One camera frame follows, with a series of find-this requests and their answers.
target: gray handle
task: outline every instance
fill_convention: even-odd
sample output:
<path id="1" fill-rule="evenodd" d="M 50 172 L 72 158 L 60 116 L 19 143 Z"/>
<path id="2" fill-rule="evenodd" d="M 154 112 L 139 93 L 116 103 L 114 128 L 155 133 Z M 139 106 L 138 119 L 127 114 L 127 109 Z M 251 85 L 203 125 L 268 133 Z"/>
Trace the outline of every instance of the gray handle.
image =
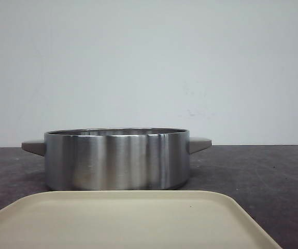
<path id="1" fill-rule="evenodd" d="M 189 153 L 193 154 L 197 151 L 207 149 L 212 145 L 212 140 L 203 137 L 191 137 L 189 143 Z"/>
<path id="2" fill-rule="evenodd" d="M 25 151 L 28 151 L 28 152 L 31 152 L 33 154 L 37 154 L 40 156 L 44 156 L 45 151 L 46 151 L 45 143 L 43 140 L 23 142 L 21 147 Z"/>

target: cream plastic tray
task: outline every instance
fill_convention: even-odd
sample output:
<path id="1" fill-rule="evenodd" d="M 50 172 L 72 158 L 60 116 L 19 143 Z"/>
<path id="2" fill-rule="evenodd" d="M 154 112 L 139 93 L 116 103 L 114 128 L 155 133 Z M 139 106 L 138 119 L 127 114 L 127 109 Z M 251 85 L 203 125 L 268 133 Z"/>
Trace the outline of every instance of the cream plastic tray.
<path id="1" fill-rule="evenodd" d="M 0 248 L 280 248 L 207 191 L 55 191 L 0 210 Z"/>

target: pot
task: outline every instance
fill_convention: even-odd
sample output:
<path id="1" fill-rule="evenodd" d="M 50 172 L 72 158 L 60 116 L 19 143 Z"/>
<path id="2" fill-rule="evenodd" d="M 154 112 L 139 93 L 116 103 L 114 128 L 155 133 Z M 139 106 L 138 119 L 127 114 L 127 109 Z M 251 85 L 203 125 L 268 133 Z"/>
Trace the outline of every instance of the pot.
<path id="1" fill-rule="evenodd" d="M 166 128 L 50 131 L 22 149 L 45 157 L 53 190 L 175 189 L 189 178 L 189 154 L 211 140 Z"/>

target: stainless steel pot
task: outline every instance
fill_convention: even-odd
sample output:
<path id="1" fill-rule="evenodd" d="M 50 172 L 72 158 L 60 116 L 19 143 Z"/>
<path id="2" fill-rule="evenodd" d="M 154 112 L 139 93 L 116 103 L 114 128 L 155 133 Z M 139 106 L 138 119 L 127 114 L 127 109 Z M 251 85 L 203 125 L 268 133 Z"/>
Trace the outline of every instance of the stainless steel pot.
<path id="1" fill-rule="evenodd" d="M 51 131 L 22 143 L 45 156 L 54 190 L 174 189 L 189 177 L 189 154 L 210 146 L 188 130 L 164 128 Z"/>

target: white wall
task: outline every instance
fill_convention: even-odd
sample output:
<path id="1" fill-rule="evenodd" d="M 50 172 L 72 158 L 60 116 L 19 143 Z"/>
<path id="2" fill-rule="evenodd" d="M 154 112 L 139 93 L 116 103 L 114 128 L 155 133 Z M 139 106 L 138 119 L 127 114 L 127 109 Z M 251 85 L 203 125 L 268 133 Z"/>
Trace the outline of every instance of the white wall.
<path id="1" fill-rule="evenodd" d="M 152 126 L 298 144 L 298 1 L 0 1 L 0 146 Z"/>

